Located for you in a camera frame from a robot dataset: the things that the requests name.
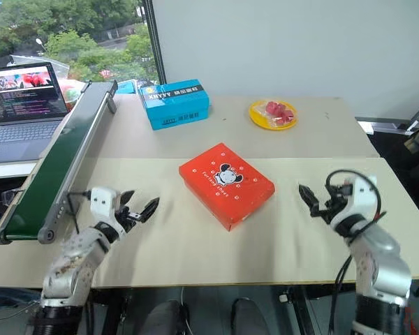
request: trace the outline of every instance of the yellow plate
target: yellow plate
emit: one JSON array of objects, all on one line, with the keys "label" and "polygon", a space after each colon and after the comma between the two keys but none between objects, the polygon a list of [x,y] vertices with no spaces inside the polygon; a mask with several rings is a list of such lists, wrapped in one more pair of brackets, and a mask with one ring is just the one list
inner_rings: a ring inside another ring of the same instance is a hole
[{"label": "yellow plate", "polygon": [[293,112],[294,117],[291,122],[289,122],[288,124],[284,124],[282,127],[272,127],[271,125],[269,125],[267,117],[263,117],[261,114],[259,114],[257,111],[254,110],[256,106],[264,103],[265,102],[264,100],[256,101],[255,103],[252,103],[250,105],[250,109],[249,109],[250,119],[261,128],[265,128],[270,131],[283,131],[285,129],[292,128],[294,125],[296,125],[296,123],[298,122],[296,109],[290,103],[286,103],[284,101],[279,101],[279,100],[274,100],[274,101],[276,101],[277,103],[282,103],[289,110]]}]

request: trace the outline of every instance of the window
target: window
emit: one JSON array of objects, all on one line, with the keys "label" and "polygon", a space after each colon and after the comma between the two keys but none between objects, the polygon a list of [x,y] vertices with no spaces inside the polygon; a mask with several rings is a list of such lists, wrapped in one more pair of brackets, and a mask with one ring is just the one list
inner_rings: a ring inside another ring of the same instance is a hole
[{"label": "window", "polygon": [[142,3],[0,0],[0,66],[49,59],[58,77],[157,83]]}]

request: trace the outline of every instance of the red box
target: red box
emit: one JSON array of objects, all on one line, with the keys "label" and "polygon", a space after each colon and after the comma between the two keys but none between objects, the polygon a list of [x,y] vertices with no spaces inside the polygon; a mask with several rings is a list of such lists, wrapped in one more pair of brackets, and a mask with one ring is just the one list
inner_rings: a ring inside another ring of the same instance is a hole
[{"label": "red box", "polygon": [[224,143],[183,164],[179,173],[228,231],[274,193],[273,183]]}]

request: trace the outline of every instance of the blue cardboard box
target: blue cardboard box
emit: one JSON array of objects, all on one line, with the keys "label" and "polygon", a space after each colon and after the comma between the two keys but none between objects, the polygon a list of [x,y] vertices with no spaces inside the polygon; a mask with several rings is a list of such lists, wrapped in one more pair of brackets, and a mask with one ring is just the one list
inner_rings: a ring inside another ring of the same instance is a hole
[{"label": "blue cardboard box", "polygon": [[197,79],[143,87],[140,97],[155,131],[208,118],[210,100]]}]

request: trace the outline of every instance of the laptop screen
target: laptop screen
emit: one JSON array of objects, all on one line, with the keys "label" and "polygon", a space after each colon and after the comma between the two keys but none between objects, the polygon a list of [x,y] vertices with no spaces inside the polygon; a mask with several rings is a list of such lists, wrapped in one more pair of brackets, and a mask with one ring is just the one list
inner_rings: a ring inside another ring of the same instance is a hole
[{"label": "laptop screen", "polygon": [[0,122],[68,113],[51,63],[0,68]]}]

